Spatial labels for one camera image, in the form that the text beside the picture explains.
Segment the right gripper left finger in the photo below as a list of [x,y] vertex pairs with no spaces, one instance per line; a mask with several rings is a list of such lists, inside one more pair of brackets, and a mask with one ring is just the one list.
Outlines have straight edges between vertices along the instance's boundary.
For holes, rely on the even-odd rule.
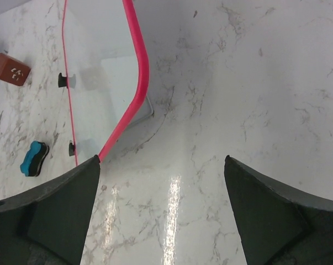
[[100,172],[93,156],[0,200],[0,264],[80,264]]

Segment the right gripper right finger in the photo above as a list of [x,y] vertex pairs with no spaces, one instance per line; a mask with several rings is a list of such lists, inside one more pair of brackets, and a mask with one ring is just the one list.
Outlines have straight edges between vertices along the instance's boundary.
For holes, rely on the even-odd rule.
[[224,178],[247,264],[333,264],[333,200],[230,156]]

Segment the blue whiteboard eraser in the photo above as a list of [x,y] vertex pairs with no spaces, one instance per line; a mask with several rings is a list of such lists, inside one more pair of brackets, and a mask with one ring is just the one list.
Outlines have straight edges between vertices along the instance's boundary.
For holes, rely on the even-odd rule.
[[44,162],[50,151],[49,146],[44,142],[33,141],[30,144],[30,149],[26,153],[20,171],[26,177],[37,177]]

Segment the pink framed whiteboard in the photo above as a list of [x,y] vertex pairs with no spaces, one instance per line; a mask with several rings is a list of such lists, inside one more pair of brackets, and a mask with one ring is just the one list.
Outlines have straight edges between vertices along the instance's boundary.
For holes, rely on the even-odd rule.
[[132,1],[66,1],[62,19],[77,164],[103,160],[125,129],[150,117],[149,58]]

